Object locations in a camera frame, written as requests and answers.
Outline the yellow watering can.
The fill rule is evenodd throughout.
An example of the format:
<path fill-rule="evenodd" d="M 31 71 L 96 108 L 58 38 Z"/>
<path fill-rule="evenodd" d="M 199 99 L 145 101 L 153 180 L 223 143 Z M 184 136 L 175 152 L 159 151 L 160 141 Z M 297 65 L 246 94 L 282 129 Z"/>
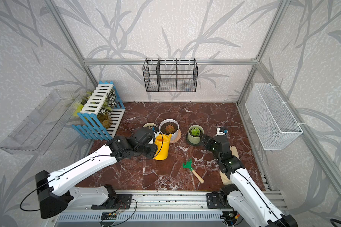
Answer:
<path fill-rule="evenodd" d="M 155 144 L 158 150 L 154 159 L 158 161 L 165 160 L 168 157 L 171 135 L 160 134 L 156 137 Z"/>

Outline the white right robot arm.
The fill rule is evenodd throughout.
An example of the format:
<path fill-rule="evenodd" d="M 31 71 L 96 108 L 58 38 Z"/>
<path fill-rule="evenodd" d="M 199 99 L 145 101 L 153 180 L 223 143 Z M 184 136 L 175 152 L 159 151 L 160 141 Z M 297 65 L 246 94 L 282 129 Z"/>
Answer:
<path fill-rule="evenodd" d="M 232 154 L 225 135 L 202 135 L 201 144 L 211 151 L 219 169 L 231 181 L 220 194 L 251 227 L 297 227 L 291 215 L 284 215 L 260 190 L 239 158 Z"/>

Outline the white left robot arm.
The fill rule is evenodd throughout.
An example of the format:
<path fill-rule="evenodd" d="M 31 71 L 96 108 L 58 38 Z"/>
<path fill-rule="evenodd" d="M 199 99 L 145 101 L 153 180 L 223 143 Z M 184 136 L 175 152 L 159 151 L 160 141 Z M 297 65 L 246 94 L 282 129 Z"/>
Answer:
<path fill-rule="evenodd" d="M 41 218 L 52 218 L 68 207 L 90 207 L 93 210 L 118 209 L 125 204 L 112 186 L 79 188 L 77 184 L 105 167 L 125 159 L 144 156 L 154 158 L 159 128 L 142 127 L 129 138 L 116 136 L 97 151 L 60 170 L 36 174 Z"/>

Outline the bright green succulent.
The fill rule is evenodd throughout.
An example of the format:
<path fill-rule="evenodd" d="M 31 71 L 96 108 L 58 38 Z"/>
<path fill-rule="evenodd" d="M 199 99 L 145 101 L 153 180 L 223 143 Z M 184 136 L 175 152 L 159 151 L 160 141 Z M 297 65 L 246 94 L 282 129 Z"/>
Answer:
<path fill-rule="evenodd" d="M 190 132 L 190 135 L 193 137 L 200 137 L 202 134 L 202 131 L 200 128 L 192 128 L 189 132 Z"/>

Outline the red orange succulent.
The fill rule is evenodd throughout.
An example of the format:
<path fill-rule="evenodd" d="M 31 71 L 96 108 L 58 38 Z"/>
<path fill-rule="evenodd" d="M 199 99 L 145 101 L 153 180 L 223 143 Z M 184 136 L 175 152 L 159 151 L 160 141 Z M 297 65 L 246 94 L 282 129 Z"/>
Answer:
<path fill-rule="evenodd" d="M 176 132 L 176 127 L 172 124 L 168 124 L 165 127 L 165 133 L 166 134 L 174 134 Z"/>

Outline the dark green saucer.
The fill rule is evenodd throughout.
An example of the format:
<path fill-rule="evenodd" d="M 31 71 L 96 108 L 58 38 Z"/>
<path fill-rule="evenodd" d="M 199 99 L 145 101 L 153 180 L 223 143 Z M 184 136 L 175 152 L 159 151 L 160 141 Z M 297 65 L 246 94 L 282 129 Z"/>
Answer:
<path fill-rule="evenodd" d="M 188 135 L 186 135 L 186 141 L 189 145 L 194 146 L 194 147 L 204 146 L 204 144 L 202 142 L 199 142 L 197 144 L 190 142 L 188 139 Z"/>

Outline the cream ribbed pot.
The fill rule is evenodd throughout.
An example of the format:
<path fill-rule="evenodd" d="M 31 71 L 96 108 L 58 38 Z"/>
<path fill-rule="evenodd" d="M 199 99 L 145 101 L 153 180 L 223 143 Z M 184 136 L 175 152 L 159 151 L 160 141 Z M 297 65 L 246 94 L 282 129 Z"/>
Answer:
<path fill-rule="evenodd" d="M 151 129 L 152 131 L 158 131 L 159 128 L 155 123 L 146 123 L 143 125 L 144 128 Z"/>

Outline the light green ribbed pot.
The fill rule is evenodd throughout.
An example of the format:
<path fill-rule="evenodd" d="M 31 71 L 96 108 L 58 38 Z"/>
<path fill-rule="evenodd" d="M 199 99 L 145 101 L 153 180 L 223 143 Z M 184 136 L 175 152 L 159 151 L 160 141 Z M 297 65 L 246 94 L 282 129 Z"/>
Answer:
<path fill-rule="evenodd" d="M 204 130 L 203 130 L 203 128 L 202 128 L 201 126 L 199 126 L 199 125 L 193 125 L 193 126 L 191 126 L 191 127 L 189 128 L 189 130 L 188 130 L 188 139 L 189 139 L 190 142 L 197 144 L 197 143 L 200 142 L 201 136 L 200 136 L 200 137 L 193 137 L 193 136 L 191 136 L 189 131 L 190 131 L 192 128 L 200 128 L 201 131 L 202 131 L 201 136 L 204 134 Z"/>

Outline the white plastic pot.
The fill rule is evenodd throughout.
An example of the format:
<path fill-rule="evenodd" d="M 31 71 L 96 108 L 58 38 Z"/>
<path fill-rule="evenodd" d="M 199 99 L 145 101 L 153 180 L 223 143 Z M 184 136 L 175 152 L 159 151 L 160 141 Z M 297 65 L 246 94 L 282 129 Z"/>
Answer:
<path fill-rule="evenodd" d="M 180 127 L 176 120 L 166 119 L 161 122 L 160 130 L 162 134 L 170 137 L 171 142 L 175 142 L 180 135 Z"/>

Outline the peach pink saucer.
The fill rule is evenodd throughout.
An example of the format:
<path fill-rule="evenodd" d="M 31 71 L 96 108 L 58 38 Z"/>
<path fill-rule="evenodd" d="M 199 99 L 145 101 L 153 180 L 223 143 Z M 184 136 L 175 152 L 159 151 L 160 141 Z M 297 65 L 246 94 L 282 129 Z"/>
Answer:
<path fill-rule="evenodd" d="M 181 130 L 178 129 L 174 134 L 171 135 L 170 143 L 176 143 L 180 140 L 182 136 Z"/>

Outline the striped leaf potted plant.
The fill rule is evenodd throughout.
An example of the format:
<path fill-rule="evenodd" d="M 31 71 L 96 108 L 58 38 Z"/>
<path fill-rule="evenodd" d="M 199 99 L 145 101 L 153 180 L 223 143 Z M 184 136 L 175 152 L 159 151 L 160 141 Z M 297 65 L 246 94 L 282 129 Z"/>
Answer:
<path fill-rule="evenodd" d="M 80 120 L 78 113 L 83 109 L 84 105 L 87 103 L 88 99 L 92 95 L 93 91 L 86 92 L 86 95 L 81 98 L 81 104 L 77 106 L 76 111 L 73 114 L 73 117 L 76 120 Z M 111 119 L 111 111 L 112 108 L 115 108 L 117 105 L 116 102 L 116 93 L 115 89 L 112 89 L 110 93 L 107 95 L 106 100 L 97 115 L 97 119 L 100 121 L 103 127 L 106 129 L 112 125 Z"/>

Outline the blue white slatted shelf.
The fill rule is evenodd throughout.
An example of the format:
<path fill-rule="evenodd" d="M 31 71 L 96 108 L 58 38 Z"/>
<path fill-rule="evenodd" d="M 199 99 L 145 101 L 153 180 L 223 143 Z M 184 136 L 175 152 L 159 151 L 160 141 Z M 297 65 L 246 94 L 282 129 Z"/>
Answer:
<path fill-rule="evenodd" d="M 112 125 L 106 129 L 97 119 L 97 115 L 112 89 L 115 89 L 117 105 L 111 111 Z M 85 139 L 111 140 L 116 135 L 125 109 L 114 83 L 112 81 L 100 81 L 83 109 L 78 113 L 80 118 L 79 122 L 72 125 L 72 128 Z"/>

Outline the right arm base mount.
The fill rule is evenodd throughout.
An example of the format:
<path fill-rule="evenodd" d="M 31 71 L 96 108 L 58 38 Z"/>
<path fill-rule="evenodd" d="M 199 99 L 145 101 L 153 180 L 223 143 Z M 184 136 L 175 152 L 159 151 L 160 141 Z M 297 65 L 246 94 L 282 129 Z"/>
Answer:
<path fill-rule="evenodd" d="M 235 185 L 230 184 L 218 192 L 206 194 L 207 207 L 209 209 L 231 209 L 232 207 L 228 203 L 227 195 L 235 189 Z"/>

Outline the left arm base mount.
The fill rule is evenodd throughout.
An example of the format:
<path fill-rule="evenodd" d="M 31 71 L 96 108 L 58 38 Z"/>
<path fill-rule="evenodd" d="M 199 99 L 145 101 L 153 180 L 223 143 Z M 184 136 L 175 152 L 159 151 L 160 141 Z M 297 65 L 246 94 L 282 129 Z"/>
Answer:
<path fill-rule="evenodd" d="M 108 192 L 108 199 L 101 205 L 92 205 L 92 210 L 130 209 L 132 194 L 117 194 L 111 185 L 105 185 L 104 187 Z"/>

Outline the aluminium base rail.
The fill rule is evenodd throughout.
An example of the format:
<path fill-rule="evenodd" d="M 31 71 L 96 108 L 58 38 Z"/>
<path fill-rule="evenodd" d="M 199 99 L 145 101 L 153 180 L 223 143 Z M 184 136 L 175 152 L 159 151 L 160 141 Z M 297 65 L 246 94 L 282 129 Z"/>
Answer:
<path fill-rule="evenodd" d="M 207 191 L 119 191 L 132 194 L 128 210 L 68 208 L 43 221 L 43 227 L 250 227 L 234 209 L 209 209 Z M 282 212 L 286 209 L 280 193 L 263 192 Z"/>

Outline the clear acrylic wall shelf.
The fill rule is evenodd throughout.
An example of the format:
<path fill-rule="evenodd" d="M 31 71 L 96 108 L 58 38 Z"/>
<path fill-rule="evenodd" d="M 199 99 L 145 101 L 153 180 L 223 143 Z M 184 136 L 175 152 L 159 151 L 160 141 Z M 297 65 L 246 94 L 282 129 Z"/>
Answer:
<path fill-rule="evenodd" d="M 0 149 L 13 155 L 45 154 L 80 103 L 77 93 L 53 90 L 0 143 Z"/>

